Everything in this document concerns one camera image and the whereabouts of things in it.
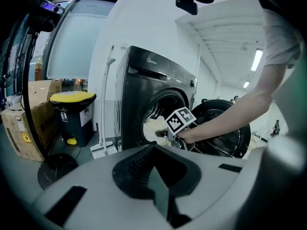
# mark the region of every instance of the floor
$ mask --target floor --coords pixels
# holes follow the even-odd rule
[[[14,191],[14,193],[28,203],[34,200],[43,192],[37,180],[37,171],[40,162],[30,161],[18,157],[11,147],[6,136],[3,125],[0,125],[0,168]],[[78,165],[93,160],[90,147],[98,143],[98,134],[95,133],[89,144],[84,148],[66,145],[61,138],[58,139],[52,154],[67,153],[76,158]],[[252,137],[249,148],[243,159],[247,159],[251,150],[263,147],[266,142],[257,137]]]

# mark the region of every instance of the black round stand base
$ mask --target black round stand base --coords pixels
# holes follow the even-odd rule
[[[46,161],[43,161],[40,165],[37,178],[38,183],[43,189],[46,189],[51,184],[55,183],[58,179],[78,167],[75,159],[65,153],[54,154],[49,158],[55,164],[56,169],[51,169]]]

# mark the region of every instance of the white ceiling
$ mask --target white ceiling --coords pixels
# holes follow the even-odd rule
[[[256,49],[264,49],[265,45],[262,8],[258,0],[210,4],[200,8],[199,14],[186,24],[193,40],[204,42],[201,56],[209,67],[216,65],[222,84],[242,88],[245,81],[249,81],[250,89],[257,83],[262,67],[256,72],[250,68]]]

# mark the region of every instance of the fluorescent light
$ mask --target fluorescent light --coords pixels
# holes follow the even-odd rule
[[[262,57],[262,54],[263,54],[263,51],[260,50],[260,49],[257,49],[256,50],[256,54],[255,54],[255,58],[254,58],[254,62],[253,62],[253,65],[251,67],[251,70],[252,71],[256,71],[257,70],[257,67],[260,63],[260,60],[261,60],[261,57]]]
[[[249,82],[247,82],[247,81],[246,81],[246,82],[244,83],[243,88],[247,88],[247,87],[248,87],[248,85],[249,85]]]

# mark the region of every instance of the midea logo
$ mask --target midea logo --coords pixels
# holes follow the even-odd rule
[[[155,65],[157,64],[157,62],[155,62],[155,61],[153,61],[153,60],[151,60],[151,59],[149,59],[149,58],[147,59],[147,62],[153,63],[153,64],[155,64]]]

